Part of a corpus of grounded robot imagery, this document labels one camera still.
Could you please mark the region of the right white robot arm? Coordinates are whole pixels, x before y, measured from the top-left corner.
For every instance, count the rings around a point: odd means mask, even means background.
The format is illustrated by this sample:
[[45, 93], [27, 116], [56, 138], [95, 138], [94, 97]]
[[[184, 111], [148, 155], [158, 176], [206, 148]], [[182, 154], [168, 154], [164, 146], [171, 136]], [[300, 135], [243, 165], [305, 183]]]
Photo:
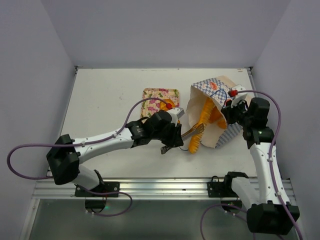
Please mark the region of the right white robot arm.
[[253, 158], [258, 190], [243, 172], [228, 172], [223, 183], [227, 196], [237, 195], [246, 208], [250, 232], [287, 235], [300, 217], [298, 206], [292, 205], [282, 183], [276, 158], [274, 132], [267, 126], [270, 103], [254, 97], [228, 100], [221, 109], [228, 124], [239, 124], [243, 138]]

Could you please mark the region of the long fake baguette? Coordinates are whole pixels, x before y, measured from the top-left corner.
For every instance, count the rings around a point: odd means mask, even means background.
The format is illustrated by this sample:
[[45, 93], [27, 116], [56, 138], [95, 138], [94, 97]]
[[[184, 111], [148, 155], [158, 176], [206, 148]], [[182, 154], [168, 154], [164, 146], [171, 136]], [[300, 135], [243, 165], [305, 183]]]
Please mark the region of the long fake baguette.
[[205, 100], [204, 106], [201, 110], [199, 120], [196, 124], [196, 128], [198, 128], [200, 126], [201, 131], [197, 134], [194, 134], [191, 137], [190, 142], [189, 142], [188, 151], [191, 154], [195, 154], [199, 149], [200, 141], [202, 139], [204, 129], [207, 126], [207, 124], [209, 123], [211, 112], [214, 109], [214, 107], [215, 107], [215, 104], [214, 104], [213, 100], [210, 97], [207, 97]]

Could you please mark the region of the metal serving tongs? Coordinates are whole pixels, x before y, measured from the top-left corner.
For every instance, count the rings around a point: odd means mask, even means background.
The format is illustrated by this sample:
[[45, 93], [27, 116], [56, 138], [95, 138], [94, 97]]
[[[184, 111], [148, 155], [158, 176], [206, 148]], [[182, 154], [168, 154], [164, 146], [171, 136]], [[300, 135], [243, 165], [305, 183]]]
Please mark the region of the metal serving tongs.
[[[191, 138], [194, 135], [197, 134], [201, 134], [205, 129], [205, 126], [203, 123], [201, 124], [195, 124], [190, 130], [188, 130], [187, 132], [185, 132], [184, 134], [181, 135], [181, 139], [182, 142], [184, 143], [184, 141], [188, 140], [189, 138]], [[162, 155], [166, 154], [170, 149], [172, 149], [171, 146], [163, 146], [160, 149], [160, 152]]]

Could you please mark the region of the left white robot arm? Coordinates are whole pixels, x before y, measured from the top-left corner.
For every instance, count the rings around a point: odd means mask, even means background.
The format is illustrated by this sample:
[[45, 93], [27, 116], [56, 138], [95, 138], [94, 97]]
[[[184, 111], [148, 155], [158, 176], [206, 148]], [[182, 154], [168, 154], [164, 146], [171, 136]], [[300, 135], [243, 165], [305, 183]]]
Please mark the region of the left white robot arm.
[[84, 162], [109, 152], [144, 146], [152, 140], [168, 147], [180, 147], [184, 143], [179, 122], [183, 115], [182, 108], [174, 107], [101, 135], [75, 139], [69, 134], [60, 136], [46, 155], [54, 183], [74, 183], [86, 188], [92, 196], [101, 195], [104, 190], [101, 175], [97, 170], [86, 168]]

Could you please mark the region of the blue checkered paper bag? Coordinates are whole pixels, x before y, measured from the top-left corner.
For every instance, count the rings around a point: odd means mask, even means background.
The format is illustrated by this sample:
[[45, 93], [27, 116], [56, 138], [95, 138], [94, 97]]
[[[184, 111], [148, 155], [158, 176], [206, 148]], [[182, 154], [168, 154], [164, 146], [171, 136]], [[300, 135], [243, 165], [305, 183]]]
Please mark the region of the blue checkered paper bag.
[[190, 99], [186, 107], [186, 115], [191, 127], [198, 123], [207, 98], [211, 98], [215, 104], [209, 122], [203, 131], [200, 145], [213, 149], [220, 148], [242, 131], [242, 127], [237, 123], [228, 124], [226, 129], [221, 129], [217, 125], [219, 118], [223, 117], [225, 119], [221, 113], [221, 109], [228, 100], [231, 100], [228, 92], [235, 85], [231, 79], [224, 75], [198, 81], [191, 85]]

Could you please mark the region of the twisted fake bread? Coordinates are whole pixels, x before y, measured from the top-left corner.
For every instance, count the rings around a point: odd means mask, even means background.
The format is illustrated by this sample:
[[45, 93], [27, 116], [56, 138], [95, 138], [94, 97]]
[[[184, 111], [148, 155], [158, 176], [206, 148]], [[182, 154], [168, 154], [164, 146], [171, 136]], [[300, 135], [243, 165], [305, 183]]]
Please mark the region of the twisted fake bread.
[[171, 116], [171, 122], [175, 125], [180, 123], [180, 120], [178, 118], [178, 114], [175, 110], [175, 103], [171, 99], [164, 99], [165, 102], [161, 101], [159, 105], [160, 111], [168, 112]]

